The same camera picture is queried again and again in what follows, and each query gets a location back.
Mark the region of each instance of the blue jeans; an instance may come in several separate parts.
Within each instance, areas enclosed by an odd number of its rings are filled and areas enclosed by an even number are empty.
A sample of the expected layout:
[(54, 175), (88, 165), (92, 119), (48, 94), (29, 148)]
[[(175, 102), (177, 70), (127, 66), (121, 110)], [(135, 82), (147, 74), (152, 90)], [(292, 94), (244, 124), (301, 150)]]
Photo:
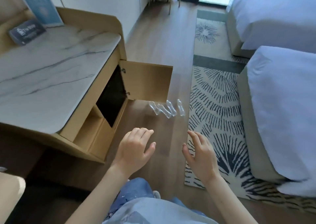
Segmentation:
[[(126, 182), (126, 184), (121, 188), (119, 194), (117, 195), (115, 201), (110, 207), (109, 213), (105, 217), (105, 220), (111, 218), (111, 216), (117, 212), (126, 202), (134, 200), (140, 197), (151, 197), (154, 198), (153, 191), (149, 186), (149, 183), (143, 178), (135, 178)], [(174, 197), (170, 200), (171, 202), (187, 208), (178, 198)], [(202, 212), (197, 210), (192, 210), (193, 212), (205, 216)]]

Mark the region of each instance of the black and white rug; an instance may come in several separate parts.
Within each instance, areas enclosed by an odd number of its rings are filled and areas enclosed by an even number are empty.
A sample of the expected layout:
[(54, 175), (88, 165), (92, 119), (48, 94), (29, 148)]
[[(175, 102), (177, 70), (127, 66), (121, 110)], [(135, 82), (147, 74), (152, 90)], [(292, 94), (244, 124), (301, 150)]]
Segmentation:
[[(316, 213), (314, 199), (282, 194), (274, 184), (251, 174), (236, 83), (248, 60), (231, 56), (225, 18), (222, 13), (198, 11), (189, 130), (207, 136), (222, 177), (238, 197)], [(188, 146), (194, 154), (190, 136)], [(188, 164), (184, 183), (204, 189)]]

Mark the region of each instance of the hand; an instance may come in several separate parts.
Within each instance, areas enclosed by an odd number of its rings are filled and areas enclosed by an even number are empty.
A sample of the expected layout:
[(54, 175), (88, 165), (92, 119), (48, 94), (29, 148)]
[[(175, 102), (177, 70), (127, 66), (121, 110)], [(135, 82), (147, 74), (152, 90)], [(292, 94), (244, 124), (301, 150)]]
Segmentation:
[(215, 151), (207, 137), (192, 131), (188, 131), (188, 134), (194, 144), (195, 157), (189, 153), (185, 143), (182, 146), (182, 153), (194, 174), (206, 186), (209, 181), (220, 177)]
[(153, 130), (146, 128), (134, 128), (128, 132), (118, 146), (112, 165), (117, 165), (127, 178), (141, 169), (155, 151), (156, 142), (153, 142), (144, 153), (146, 144), (153, 133)]

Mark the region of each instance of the white marble top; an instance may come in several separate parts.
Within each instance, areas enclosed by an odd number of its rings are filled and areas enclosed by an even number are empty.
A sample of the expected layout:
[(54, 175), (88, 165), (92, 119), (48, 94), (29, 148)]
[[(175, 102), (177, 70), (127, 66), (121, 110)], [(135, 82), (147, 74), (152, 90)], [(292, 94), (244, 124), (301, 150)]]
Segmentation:
[(54, 27), (0, 56), (0, 122), (48, 134), (61, 130), (120, 39)]

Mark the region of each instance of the bed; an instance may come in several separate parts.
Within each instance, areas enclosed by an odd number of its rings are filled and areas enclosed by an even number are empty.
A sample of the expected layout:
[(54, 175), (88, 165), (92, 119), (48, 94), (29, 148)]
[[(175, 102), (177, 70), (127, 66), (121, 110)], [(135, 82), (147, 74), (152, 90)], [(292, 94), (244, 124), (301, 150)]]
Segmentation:
[(316, 54), (261, 46), (237, 78), (252, 174), (316, 196)]
[(260, 46), (316, 53), (316, 0), (234, 0), (227, 14), (231, 53), (251, 58)]

